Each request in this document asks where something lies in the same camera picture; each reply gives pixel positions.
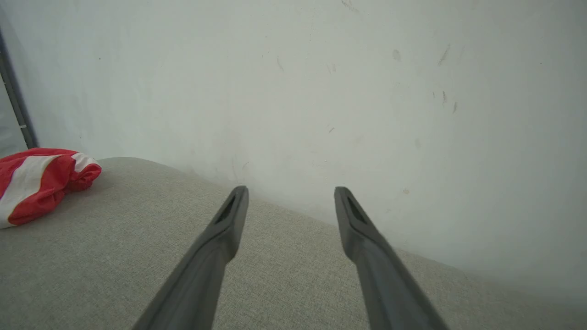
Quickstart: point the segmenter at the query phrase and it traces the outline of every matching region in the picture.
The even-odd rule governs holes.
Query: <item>gray couch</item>
[[[134,158],[0,231],[0,329],[129,329],[230,191]],[[580,313],[399,251],[453,329],[587,329]],[[336,227],[252,199],[214,329],[368,329]]]

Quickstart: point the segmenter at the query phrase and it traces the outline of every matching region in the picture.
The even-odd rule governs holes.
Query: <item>wall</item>
[[[43,146],[135,156],[587,306],[581,0],[19,1]]]

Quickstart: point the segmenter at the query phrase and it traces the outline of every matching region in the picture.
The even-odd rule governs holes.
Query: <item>red cloth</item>
[[[89,188],[102,172],[94,158],[65,149],[33,148],[0,159],[0,228],[51,212],[65,194]]]

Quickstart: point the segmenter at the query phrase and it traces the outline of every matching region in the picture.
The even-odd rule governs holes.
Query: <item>red and white cloth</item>
[[[0,159],[0,228],[51,212],[65,194],[89,188],[102,172],[94,158],[65,149],[33,148]]]

